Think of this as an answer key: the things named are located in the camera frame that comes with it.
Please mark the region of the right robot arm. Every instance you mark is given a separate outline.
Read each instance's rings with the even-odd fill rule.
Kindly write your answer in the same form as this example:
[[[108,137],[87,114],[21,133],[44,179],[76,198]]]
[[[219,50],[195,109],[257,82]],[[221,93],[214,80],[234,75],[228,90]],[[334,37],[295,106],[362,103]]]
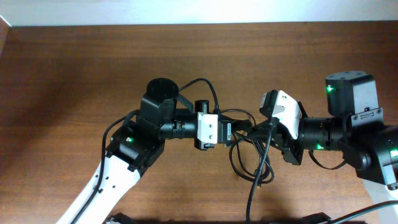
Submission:
[[[309,117],[302,104],[280,90],[262,97],[259,111],[267,119],[248,137],[281,151],[285,162],[299,166],[304,150],[340,151],[373,205],[336,220],[376,210],[380,223],[397,223],[397,126],[384,124],[374,77],[364,71],[334,73],[325,78],[328,118]]]

